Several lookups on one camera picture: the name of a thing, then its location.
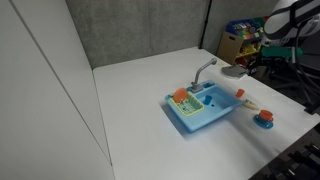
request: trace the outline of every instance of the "blue toy sink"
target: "blue toy sink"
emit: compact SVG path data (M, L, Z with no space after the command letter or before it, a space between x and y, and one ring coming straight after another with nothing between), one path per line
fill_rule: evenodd
M197 107L193 113L184 113L184 107L189 107L190 105L184 106L181 103L175 103L172 100L172 94L165 97L171 109L187 127L189 132L198 130L242 105L242 101L213 81L205 81L200 83L200 85L203 87L203 90L197 93L192 93L190 87L187 88L188 97L192 98L191 102L196 104Z

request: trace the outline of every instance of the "white table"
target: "white table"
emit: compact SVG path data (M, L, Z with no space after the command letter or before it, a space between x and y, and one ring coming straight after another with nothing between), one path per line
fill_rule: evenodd
M116 180L248 179L320 121L251 77L223 77L228 64L219 59L199 82L211 79L231 93L245 89L244 98L274 113L275 126L258 127L258 112L240 107L186 134L164 97L189 86L212 57L190 48L94 70Z

